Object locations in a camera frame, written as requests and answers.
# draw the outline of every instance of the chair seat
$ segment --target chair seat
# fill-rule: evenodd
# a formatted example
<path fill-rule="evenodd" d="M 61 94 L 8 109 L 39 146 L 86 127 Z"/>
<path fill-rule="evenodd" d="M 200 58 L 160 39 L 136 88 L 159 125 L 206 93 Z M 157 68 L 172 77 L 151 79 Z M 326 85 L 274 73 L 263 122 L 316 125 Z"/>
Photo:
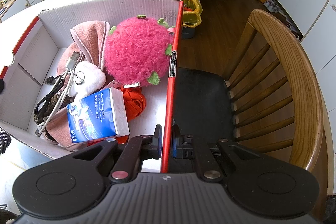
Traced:
<path fill-rule="evenodd" d="M 219 75 L 179 68 L 174 103 L 174 120 L 182 135 L 200 136 L 208 143 L 234 138 L 231 99 Z"/>

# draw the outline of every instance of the chair backrest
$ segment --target chair backrest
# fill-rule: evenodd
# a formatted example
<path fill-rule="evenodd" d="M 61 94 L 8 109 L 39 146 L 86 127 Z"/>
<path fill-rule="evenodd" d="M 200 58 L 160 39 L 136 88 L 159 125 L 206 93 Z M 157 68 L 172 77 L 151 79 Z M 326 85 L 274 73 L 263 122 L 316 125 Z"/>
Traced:
<path fill-rule="evenodd" d="M 242 79 L 244 79 L 262 59 L 270 47 L 274 50 L 277 59 L 266 67 L 250 83 L 237 92 L 233 96 L 232 101 L 237 101 L 260 84 L 261 81 L 274 71 L 279 64 L 283 66 L 286 76 L 269 86 L 258 96 L 253 97 L 243 106 L 239 107 L 235 111 L 235 115 L 238 115 L 239 113 L 242 113 L 261 102 L 286 82 L 289 82 L 292 95 L 245 119 L 244 121 L 239 122 L 236 124 L 236 128 L 258 121 L 281 109 L 292 101 L 294 102 L 294 116 L 265 128 L 261 128 L 257 131 L 244 134 L 236 138 L 236 141 L 260 137 L 295 122 L 295 132 L 292 139 L 255 147 L 254 149 L 266 153 L 293 146 L 289 162 L 311 171 L 320 152 L 320 145 L 323 136 L 322 99 L 320 96 L 318 82 L 310 61 L 292 32 L 269 13 L 259 9 L 252 11 L 236 50 L 224 69 L 223 78 L 226 81 L 229 81 L 247 49 L 251 45 L 251 42 L 257 32 L 266 39 L 267 44 L 231 82 L 228 89 L 232 90 Z"/>

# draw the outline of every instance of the wooden chair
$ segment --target wooden chair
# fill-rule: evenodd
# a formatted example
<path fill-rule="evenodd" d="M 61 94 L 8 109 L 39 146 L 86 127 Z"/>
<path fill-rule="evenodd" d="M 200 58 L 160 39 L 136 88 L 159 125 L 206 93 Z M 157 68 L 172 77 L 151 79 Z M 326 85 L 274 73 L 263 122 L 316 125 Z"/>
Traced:
<path fill-rule="evenodd" d="M 227 87 L 224 80 L 230 80 L 257 32 L 265 38 L 266 45 L 239 74 L 237 73 L 238 76 Z M 273 49 L 277 59 L 232 98 L 224 98 L 228 91 L 237 86 L 251 72 L 270 48 Z M 252 97 L 246 104 L 233 111 L 232 104 L 260 84 L 279 64 L 282 65 L 286 76 L 275 84 L 272 83 L 258 96 Z M 323 136 L 323 109 L 320 89 L 312 66 L 300 43 L 289 29 L 275 17 L 258 9 L 251 13 L 222 77 L 184 68 L 180 68 L 178 73 L 174 119 L 175 123 L 180 126 L 183 135 L 199 135 L 205 138 L 207 142 L 212 143 L 216 142 L 218 138 L 227 138 L 239 142 L 269 134 L 295 122 L 293 138 L 253 148 L 259 152 L 267 153 L 292 146 L 289 162 L 312 171 Z M 255 106 L 286 82 L 289 83 L 291 96 L 258 113 L 254 113 L 254 115 L 238 124 L 231 122 L 234 115 Z M 294 102 L 293 117 L 238 138 L 233 136 L 232 128 L 241 128 L 259 121 L 292 101 Z"/>

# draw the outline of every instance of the pink fuzzy ball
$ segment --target pink fuzzy ball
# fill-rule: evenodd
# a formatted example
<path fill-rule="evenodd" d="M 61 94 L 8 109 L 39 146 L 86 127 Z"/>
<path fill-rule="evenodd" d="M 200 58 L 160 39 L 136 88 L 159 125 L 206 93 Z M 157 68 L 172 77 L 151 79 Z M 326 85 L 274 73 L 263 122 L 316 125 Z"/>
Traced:
<path fill-rule="evenodd" d="M 165 50 L 173 44 L 173 36 L 157 21 L 129 18 L 107 37 L 105 67 L 117 81 L 147 86 L 152 72 L 156 71 L 160 78 L 166 74 L 170 56 L 165 55 Z"/>

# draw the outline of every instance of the wooden floor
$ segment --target wooden floor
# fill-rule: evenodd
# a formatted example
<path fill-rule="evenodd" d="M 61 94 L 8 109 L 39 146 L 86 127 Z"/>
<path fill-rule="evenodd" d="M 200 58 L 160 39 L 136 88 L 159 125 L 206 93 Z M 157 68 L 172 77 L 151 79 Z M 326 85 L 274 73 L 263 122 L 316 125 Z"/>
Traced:
<path fill-rule="evenodd" d="M 256 8 L 263 10 L 266 10 L 266 8 L 256 0 L 200 0 L 200 2 L 203 7 L 203 13 L 201 15 L 202 23 L 200 26 L 196 27 L 194 38 L 181 41 L 179 66 L 204 70 L 222 75 L 223 68 L 235 50 L 236 44 L 245 27 L 250 13 Z M 254 55 L 265 44 L 266 41 L 263 39 L 263 37 L 257 35 L 252 42 L 246 57 L 244 57 L 241 62 L 241 68 L 238 67 L 237 70 L 242 70 L 248 64 L 251 58 L 253 58 Z M 241 84 L 234 88 L 234 91 L 235 89 L 240 90 L 248 81 L 255 77 L 257 73 L 268 66 L 273 60 L 275 60 L 275 58 L 276 56 L 273 52 L 268 52 L 261 62 L 256 66 L 256 68 L 253 69 L 250 75 L 248 75 Z M 275 76 L 271 77 L 269 75 L 263 82 L 261 82 L 261 84 L 259 84 L 250 92 L 250 98 L 251 96 L 255 96 L 265 88 L 269 87 L 270 83 L 273 84 L 275 81 L 281 79 L 284 75 L 285 74 L 282 67 L 279 66 L 276 69 Z M 270 106 L 270 104 L 278 102 L 279 99 L 281 100 L 289 95 L 291 95 L 291 92 L 287 83 L 274 94 L 272 94 L 269 98 L 257 104 L 256 107 L 251 108 L 250 110 L 246 111 L 246 113 L 241 114 L 242 116 L 239 119 L 245 119 L 256 111 L 259 112 Z M 246 95 L 246 97 L 247 98 L 245 99 L 239 99 L 237 101 L 237 105 L 242 105 L 250 99 L 248 95 Z M 280 109 L 274 114 L 270 115 L 270 117 L 262 119 L 262 122 L 266 123 L 267 126 L 281 119 L 291 117 L 293 114 L 294 108 L 293 103 L 291 103 L 283 109 Z M 240 134 L 243 134 L 244 130 L 257 130 L 264 126 L 265 125 L 261 125 L 261 122 L 255 122 L 250 126 L 242 128 Z M 263 143 L 267 141 L 279 141 L 279 136 L 285 139 L 293 138 L 293 134 L 294 124 L 278 130 L 275 133 L 268 134 L 266 137 L 262 136 L 257 140 L 257 142 Z M 244 145 L 249 146 L 249 144 L 255 146 L 253 145 L 253 142 L 245 143 Z M 279 150 L 277 152 L 272 152 L 270 155 L 288 161 L 290 152 L 291 147 Z M 322 219 L 325 210 L 328 179 L 328 162 L 325 138 L 323 139 L 321 152 L 313 174 L 320 183 L 320 197 L 317 205 L 313 210 L 313 215 L 316 218 Z"/>

